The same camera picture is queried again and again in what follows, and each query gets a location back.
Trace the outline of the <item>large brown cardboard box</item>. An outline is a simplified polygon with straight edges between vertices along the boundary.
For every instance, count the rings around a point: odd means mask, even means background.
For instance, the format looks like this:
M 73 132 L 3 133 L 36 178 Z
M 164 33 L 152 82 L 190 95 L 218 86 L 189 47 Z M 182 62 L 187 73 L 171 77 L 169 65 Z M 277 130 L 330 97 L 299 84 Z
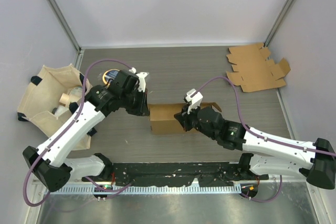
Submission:
M 182 134 L 201 132 L 216 138 L 225 128 L 221 108 L 215 102 L 201 103 L 188 113 L 188 104 L 150 104 L 150 123 L 153 134 Z

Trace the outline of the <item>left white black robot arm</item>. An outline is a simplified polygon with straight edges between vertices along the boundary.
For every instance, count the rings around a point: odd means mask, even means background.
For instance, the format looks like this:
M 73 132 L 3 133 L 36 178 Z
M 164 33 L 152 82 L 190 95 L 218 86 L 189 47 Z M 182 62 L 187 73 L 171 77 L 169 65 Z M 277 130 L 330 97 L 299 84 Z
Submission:
M 77 143 L 120 108 L 130 115 L 148 116 L 147 72 L 120 70 L 109 86 L 96 85 L 85 96 L 83 105 L 48 140 L 37 148 L 28 146 L 23 157 L 33 174 L 50 191 L 55 192 L 72 180 L 108 181 L 113 165 L 101 153 L 85 158 L 68 158 Z

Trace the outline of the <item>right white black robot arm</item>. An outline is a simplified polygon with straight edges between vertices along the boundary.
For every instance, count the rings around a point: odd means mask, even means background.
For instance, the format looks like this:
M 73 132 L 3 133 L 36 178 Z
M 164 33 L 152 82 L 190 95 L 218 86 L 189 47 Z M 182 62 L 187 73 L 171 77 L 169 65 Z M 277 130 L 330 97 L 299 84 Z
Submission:
M 237 166 L 242 179 L 269 174 L 304 177 L 315 187 L 335 189 L 335 151 L 326 139 L 305 142 L 278 137 L 226 120 L 210 106 L 183 107 L 174 118 L 185 132 L 195 129 L 225 149 L 242 151 Z

